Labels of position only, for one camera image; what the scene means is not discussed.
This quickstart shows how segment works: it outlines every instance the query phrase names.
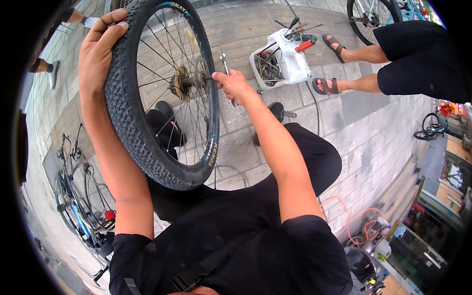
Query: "white sneaker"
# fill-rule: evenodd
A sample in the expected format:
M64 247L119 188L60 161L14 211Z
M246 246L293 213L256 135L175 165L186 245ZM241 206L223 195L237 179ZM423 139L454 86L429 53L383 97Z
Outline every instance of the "white sneaker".
M56 81L58 79L58 70L59 70L60 61L56 60L52 62L52 72L49 73L49 88L52 90L56 87Z
M89 17L85 20L84 26L86 26L87 28L92 28L98 19L98 17Z

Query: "hand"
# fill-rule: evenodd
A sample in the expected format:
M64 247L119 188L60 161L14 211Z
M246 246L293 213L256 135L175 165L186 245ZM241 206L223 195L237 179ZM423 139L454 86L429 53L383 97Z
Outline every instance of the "hand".
M104 94L103 86L111 63L111 48L128 30L126 22L108 26L127 16L128 12L121 8L100 17L82 42L78 64L81 100Z
M234 99L239 105L244 106L248 100L259 97L240 71L229 70L229 76L214 72L211 77L218 81L218 89L223 88L226 98Z

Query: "hand holding wrench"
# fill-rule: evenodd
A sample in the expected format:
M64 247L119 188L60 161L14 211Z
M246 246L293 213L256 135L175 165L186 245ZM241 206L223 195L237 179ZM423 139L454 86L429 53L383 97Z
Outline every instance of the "hand holding wrench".
M223 69L225 70L225 74L229 76L228 66L226 65L226 54L224 54L222 52L221 55L219 56L219 59L220 59L221 63L223 64ZM231 100L231 103L233 104L233 107L236 107L238 105L235 102L234 98Z

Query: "brown sandal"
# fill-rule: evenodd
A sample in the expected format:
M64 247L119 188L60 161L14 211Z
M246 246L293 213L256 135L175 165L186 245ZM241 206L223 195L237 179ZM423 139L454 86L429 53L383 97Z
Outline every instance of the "brown sandal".
M326 36L331 36L332 38L331 39L326 39ZM329 47L329 49L333 50L334 53L336 54L337 58L339 59L339 61L344 64L345 62L343 61L343 59L341 58L341 50L344 48L346 49L345 46L341 45L341 43L339 43L339 41L333 36L333 35L330 35L330 34L323 34L323 41L326 43L326 45ZM338 43L339 45L336 47L336 49L334 49L333 47L331 47L331 45L333 43Z
M321 85L323 85L323 88L324 88L323 91L321 91L318 88L318 80L321 80ZM318 92L321 95L340 94L339 90L337 89L336 78L332 78L331 82L333 83L331 88L328 87L328 83L326 83L325 78L314 78L312 84L313 84L313 88L315 89L315 91Z

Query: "pavement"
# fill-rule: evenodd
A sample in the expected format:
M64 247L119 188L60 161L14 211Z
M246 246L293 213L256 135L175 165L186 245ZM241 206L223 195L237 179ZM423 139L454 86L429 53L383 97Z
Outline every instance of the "pavement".
M322 33L330 33L348 49L364 46L348 23L336 24L346 21L345 0L289 2L302 22L323 24L310 31L319 41L305 53L313 78L353 80L377 73L384 66L365 62L340 64L320 39ZM106 9L105 0L83 0L77 9L86 16L100 16ZM267 43L269 34L281 28L275 19L283 23L292 21L292 11L285 1L229 1L200 7L197 11L210 41L216 70L222 71L218 55L224 52L228 66L241 70L256 89L249 55ZM62 133L75 139L82 122L77 62L80 45L89 29L77 23L66 26L68 28L59 28L62 32L54 34L41 54L48 62L61 60L56 88L49 90L45 73L36 74L26 106L31 144L25 190L40 219L45 244L56 249L60 260L83 278L94 294L107 294L109 274L100 279L102 287L93 284L91 275L98 271L99 265L88 249L68 232L52 198L51 179L59 169L55 152L60 147ZM332 196L339 196L353 216L381 196L415 153L418 141L413 132L421 128L417 121L432 110L432 99L424 95L386 96L355 91L325 96L313 93L316 103L306 84L300 83L264 91L261 97L268 105L279 101L286 110L297 113L296 118L285 118L283 123L298 122L314 133L319 128L319 136L337 148L343 163L341 175L319 199L325 202ZM216 173L217 189L235 190L254 185L269 175L270 169L261 149L252 143L254 129L244 108L234 108L221 92L219 97L221 122L216 165L220 167L205 184L213 187ZM96 167L97 181L101 180L95 152L85 129L81 131L78 146ZM95 197L96 192L92 193L92 198ZM339 233L348 223L348 213L341 202L326 201L323 209L333 233ZM166 226L166 222L155 216L156 235Z

